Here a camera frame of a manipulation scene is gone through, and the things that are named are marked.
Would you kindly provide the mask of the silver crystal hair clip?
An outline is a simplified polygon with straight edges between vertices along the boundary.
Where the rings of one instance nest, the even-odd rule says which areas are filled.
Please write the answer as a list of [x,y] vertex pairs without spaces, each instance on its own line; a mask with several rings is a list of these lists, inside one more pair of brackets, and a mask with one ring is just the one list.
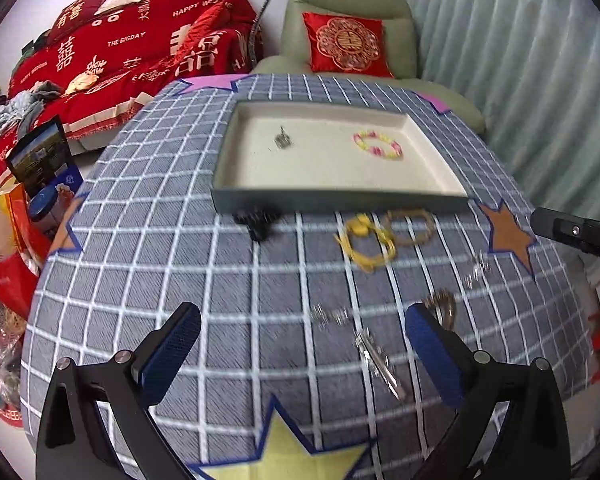
[[368,328],[363,328],[355,333],[354,344],[361,358],[368,363],[374,374],[380,378],[396,400],[405,401],[406,391],[399,376],[385,351],[374,341]]

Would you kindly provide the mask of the silver star hair clip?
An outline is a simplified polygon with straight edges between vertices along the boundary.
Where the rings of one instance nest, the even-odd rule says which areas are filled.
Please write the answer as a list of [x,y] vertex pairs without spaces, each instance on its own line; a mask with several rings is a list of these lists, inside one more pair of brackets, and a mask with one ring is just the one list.
[[491,271],[489,258],[486,254],[478,254],[472,257],[470,272],[465,276],[465,286],[475,289],[486,284],[486,277]]

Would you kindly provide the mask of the black hair clip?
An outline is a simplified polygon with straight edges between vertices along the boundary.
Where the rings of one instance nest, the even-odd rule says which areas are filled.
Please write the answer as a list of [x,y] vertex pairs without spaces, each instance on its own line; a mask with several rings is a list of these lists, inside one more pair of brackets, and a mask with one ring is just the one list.
[[252,208],[237,211],[232,218],[238,226],[244,226],[247,229],[250,240],[262,243],[268,239],[271,226],[281,215],[278,210],[272,208]]

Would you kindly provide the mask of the silver crown hair clip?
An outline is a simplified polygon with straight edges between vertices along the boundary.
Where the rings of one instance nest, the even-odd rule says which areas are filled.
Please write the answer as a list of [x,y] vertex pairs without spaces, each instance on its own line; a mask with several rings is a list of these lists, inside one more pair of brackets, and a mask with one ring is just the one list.
[[284,150],[285,148],[289,148],[291,146],[291,138],[285,131],[283,126],[279,127],[279,133],[276,134],[274,138],[275,145]]

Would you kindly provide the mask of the light green curtain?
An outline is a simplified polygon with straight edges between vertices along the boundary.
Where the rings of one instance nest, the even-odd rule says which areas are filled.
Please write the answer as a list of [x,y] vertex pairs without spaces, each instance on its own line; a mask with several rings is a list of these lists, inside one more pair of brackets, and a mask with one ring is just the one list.
[[532,204],[600,219],[600,12],[591,0],[407,0],[422,74],[483,114]]

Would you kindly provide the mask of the orange red gift bag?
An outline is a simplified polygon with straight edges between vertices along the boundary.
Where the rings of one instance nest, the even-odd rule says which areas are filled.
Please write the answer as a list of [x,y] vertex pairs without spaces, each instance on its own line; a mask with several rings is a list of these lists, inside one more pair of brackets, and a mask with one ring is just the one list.
[[9,179],[0,187],[0,261],[20,254],[28,266],[42,269],[49,251],[50,240],[28,215],[23,185]]

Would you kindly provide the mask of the blue round tin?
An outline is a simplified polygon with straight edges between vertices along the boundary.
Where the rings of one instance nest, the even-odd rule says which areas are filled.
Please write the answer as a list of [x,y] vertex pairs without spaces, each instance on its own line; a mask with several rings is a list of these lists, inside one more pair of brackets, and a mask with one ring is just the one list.
[[42,188],[28,207],[28,215],[34,226],[48,236],[54,236],[64,216],[64,208],[53,185]]

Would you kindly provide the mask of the dark landscape picture box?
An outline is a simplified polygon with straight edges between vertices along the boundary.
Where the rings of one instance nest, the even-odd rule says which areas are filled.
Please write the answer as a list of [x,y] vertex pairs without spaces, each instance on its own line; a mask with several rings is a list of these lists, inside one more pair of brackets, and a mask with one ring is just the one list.
[[6,165],[30,198],[60,184],[76,193],[83,182],[58,116],[20,139],[7,155]]

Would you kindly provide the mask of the grey tray with cream lining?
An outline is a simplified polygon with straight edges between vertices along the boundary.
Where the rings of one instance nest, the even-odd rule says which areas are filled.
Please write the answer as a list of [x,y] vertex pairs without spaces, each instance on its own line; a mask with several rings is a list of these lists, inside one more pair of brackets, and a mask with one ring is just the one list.
[[[284,150],[280,126],[291,138]],[[237,102],[211,196],[220,214],[469,209],[468,183],[414,113],[328,103]]]

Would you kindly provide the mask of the pile of grey clothes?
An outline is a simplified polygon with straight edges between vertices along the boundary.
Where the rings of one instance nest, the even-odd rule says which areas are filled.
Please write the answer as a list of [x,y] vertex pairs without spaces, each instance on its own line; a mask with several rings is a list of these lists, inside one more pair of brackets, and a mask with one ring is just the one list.
[[6,130],[22,122],[31,125],[34,118],[44,110],[46,102],[60,98],[64,94],[57,84],[46,80],[39,81],[29,90],[20,91],[12,99],[0,104],[0,137]]

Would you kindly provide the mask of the red blanket covered sofa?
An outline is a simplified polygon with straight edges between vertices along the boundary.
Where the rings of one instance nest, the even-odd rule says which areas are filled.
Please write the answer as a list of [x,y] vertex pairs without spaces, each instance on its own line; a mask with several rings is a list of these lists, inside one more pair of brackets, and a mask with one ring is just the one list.
[[[118,129],[178,78],[251,70],[247,39],[256,20],[248,0],[142,0],[91,15],[61,13],[62,32],[12,73],[8,102],[49,81],[64,90],[31,124],[62,121],[73,153],[106,146]],[[76,77],[92,85],[69,92]]]

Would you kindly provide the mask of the red embroidered cushion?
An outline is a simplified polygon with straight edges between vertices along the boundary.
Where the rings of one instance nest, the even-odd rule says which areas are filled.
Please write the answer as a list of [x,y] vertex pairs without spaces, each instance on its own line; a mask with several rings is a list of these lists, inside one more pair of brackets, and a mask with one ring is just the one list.
[[302,13],[313,73],[393,78],[381,20],[357,16]]

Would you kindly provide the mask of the braided floor lamp pole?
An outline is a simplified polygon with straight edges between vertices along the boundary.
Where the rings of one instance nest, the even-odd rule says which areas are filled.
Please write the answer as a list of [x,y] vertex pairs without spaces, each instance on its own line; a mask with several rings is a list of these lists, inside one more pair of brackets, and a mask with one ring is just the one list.
[[256,19],[253,21],[251,28],[250,28],[250,32],[249,32],[248,40],[247,40],[247,52],[248,52],[248,56],[249,56],[249,61],[252,66],[256,66],[257,62],[258,62],[257,48],[256,48],[257,36],[258,36],[258,32],[260,30],[260,24],[261,24],[263,15],[265,14],[266,10],[268,10],[268,6],[270,5],[270,3],[271,3],[271,0],[263,1],[262,6],[260,7],[260,10],[257,13]]

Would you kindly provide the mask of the dark red sofa pillow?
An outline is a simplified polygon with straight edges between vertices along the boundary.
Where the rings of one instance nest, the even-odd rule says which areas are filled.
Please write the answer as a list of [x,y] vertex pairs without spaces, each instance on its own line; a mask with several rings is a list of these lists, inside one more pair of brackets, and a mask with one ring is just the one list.
[[76,0],[65,7],[54,21],[47,35],[47,44],[57,44],[70,32],[88,22],[106,0]]

